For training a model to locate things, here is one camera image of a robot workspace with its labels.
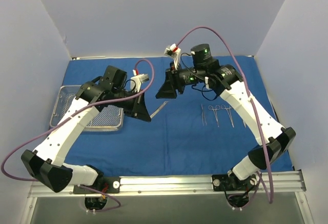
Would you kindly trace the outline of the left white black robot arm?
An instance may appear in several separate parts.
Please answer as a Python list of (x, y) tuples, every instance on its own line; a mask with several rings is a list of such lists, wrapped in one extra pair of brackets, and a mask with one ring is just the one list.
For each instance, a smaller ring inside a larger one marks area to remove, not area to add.
[(112, 83), (87, 82), (81, 85), (68, 111), (57, 127), (34, 150), (26, 150), (21, 159), (29, 174), (58, 193), (67, 186), (84, 185), (90, 192), (99, 192), (104, 174), (92, 165), (66, 164), (65, 158), (87, 124), (109, 100), (124, 110), (125, 115), (150, 122), (141, 82), (131, 78), (131, 90), (117, 90)]

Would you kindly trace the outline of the blue surgical wrap cloth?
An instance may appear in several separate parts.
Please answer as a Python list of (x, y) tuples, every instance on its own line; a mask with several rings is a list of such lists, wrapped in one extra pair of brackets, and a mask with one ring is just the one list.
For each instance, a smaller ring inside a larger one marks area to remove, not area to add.
[[(73, 60), (68, 64), (63, 85), (81, 85), (104, 74), (107, 66), (132, 73), (154, 73), (153, 85), (145, 93), (146, 107), (153, 113), (165, 107), (151, 122), (125, 117), (115, 132), (84, 132), (71, 147), (65, 162), (92, 165), (106, 176), (164, 176), (224, 174), (256, 146), (257, 142), (241, 118), (232, 111), (234, 128), (225, 110), (217, 112), (217, 127), (209, 105), (221, 105), (214, 93), (201, 95), (186, 87), (176, 99), (156, 99), (170, 59), (154, 57), (148, 63), (135, 58)], [(202, 125), (203, 104), (207, 125)]]

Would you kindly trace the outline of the steel tweezers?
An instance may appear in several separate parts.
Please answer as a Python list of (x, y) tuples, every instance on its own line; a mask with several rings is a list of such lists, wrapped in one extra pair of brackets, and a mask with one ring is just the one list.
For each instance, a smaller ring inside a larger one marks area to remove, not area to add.
[(150, 118), (153, 118), (156, 114), (158, 114), (168, 103), (168, 101), (164, 101), (151, 115)]
[(201, 117), (202, 117), (202, 125), (206, 126), (207, 125), (207, 120), (206, 120), (206, 116), (205, 116), (205, 113), (204, 113), (203, 104), (201, 104)]

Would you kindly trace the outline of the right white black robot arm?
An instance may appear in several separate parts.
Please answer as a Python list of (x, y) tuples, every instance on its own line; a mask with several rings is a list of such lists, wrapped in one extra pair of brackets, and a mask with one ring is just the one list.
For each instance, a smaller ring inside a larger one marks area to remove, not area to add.
[(173, 64), (165, 70), (165, 81), (156, 98), (174, 99), (183, 94), (185, 86), (204, 83), (232, 107), (252, 132), (258, 145), (248, 152), (227, 177), (228, 185), (235, 190), (245, 185), (246, 179), (278, 159), (296, 136), (291, 127), (277, 122), (245, 88), (238, 71), (231, 65), (209, 69), (175, 69)]

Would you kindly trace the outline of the steel forceps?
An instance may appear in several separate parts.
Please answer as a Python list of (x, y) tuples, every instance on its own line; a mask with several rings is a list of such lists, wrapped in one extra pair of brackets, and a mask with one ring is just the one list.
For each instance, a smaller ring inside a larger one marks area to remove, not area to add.
[(215, 105), (215, 106), (209, 105), (208, 109), (213, 112), (217, 127), (219, 127), (219, 120), (218, 120), (217, 111), (220, 110), (220, 105)]
[(226, 105), (224, 105), (224, 104), (222, 104), (221, 106), (220, 106), (220, 108), (222, 109), (222, 110), (225, 110), (226, 112), (227, 112), (227, 115), (228, 115), (228, 117), (229, 117), (229, 120), (230, 120), (230, 122), (231, 122), (231, 126), (232, 126), (232, 128), (234, 128), (234, 122), (233, 122), (233, 118), (232, 118), (232, 113), (231, 113), (231, 107), (230, 106), (226, 106)]

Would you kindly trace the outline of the wire mesh instrument tray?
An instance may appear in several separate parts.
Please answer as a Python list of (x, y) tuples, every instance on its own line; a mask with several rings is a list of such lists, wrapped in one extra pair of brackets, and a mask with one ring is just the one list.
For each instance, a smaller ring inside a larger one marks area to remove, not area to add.
[[(50, 128), (55, 127), (69, 110), (79, 85), (61, 86), (50, 119)], [(124, 120), (122, 108), (108, 105), (84, 128), (84, 132), (112, 132), (121, 129)]]

